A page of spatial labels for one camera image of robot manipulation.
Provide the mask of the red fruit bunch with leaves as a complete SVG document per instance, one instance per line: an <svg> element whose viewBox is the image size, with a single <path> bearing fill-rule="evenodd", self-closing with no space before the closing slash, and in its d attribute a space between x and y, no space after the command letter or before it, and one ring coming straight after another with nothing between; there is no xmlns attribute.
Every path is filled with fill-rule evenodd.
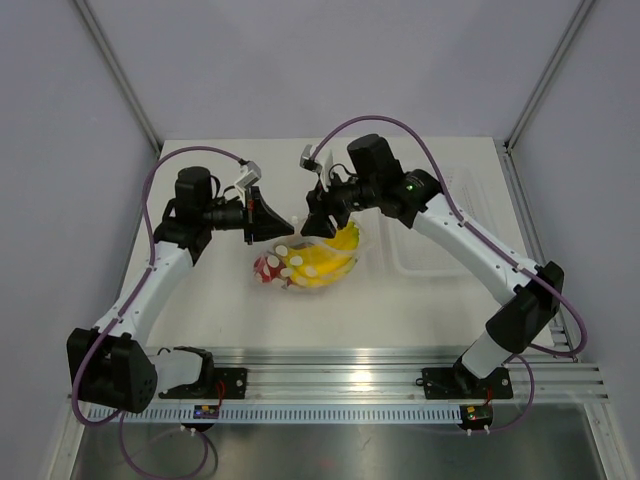
<svg viewBox="0 0 640 480"><path fill-rule="evenodd" d="M278 288L287 288L292 285L291 269L286 264L285 258L274 252L261 253L254 261L253 272L255 279L261 284Z"/></svg>

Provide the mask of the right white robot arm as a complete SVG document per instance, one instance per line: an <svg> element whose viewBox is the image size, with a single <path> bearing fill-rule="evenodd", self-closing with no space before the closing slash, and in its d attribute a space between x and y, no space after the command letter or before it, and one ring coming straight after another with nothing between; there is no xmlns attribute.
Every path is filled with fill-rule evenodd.
<svg viewBox="0 0 640 480"><path fill-rule="evenodd" d="M434 241L472 273L499 303L485 330L440 373L440 398L483 398L496 393L502 365L529 348L558 313L564 272L541 266L499 242L451 199L444 181L422 169L406 171L378 134L353 140L347 153L355 168L347 180L332 173L333 162L308 145L302 168L315 173L308 192L309 214L302 235L331 239L352 213L372 208Z"/></svg>

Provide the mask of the yellow banana bunch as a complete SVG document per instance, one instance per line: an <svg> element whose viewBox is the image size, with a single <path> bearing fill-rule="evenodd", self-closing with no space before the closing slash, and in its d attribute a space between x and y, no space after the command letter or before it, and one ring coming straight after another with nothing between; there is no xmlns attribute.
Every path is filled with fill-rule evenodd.
<svg viewBox="0 0 640 480"><path fill-rule="evenodd" d="M351 272L357 263L360 245L360 225L349 221L334 238L294 235L278 240L267 252L285 258L291 269L289 287L322 289Z"/></svg>

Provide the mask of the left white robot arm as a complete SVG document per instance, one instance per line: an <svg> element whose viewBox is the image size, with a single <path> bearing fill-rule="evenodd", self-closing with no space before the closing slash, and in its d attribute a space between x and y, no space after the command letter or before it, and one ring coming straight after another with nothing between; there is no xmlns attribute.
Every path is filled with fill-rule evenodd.
<svg viewBox="0 0 640 480"><path fill-rule="evenodd" d="M108 312L90 329L75 329L67 340L72 404L90 402L116 413L141 413L158 394L221 397L225 386L210 352L173 347L148 355L144 346L169 297L192 271L215 231L238 230L246 244L288 236L294 229L264 201L259 167L244 162L232 199L204 167L179 171L174 195L161 221L149 229L145 267Z"/></svg>

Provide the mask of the clear zip top bag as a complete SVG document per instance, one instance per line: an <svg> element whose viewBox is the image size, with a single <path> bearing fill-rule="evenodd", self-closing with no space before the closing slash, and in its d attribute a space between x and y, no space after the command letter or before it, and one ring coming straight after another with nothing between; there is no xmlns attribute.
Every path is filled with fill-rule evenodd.
<svg viewBox="0 0 640 480"><path fill-rule="evenodd" d="M365 225L351 219L333 238L295 234L273 241L255 258L254 280L282 290L320 291L344 280L373 243Z"/></svg>

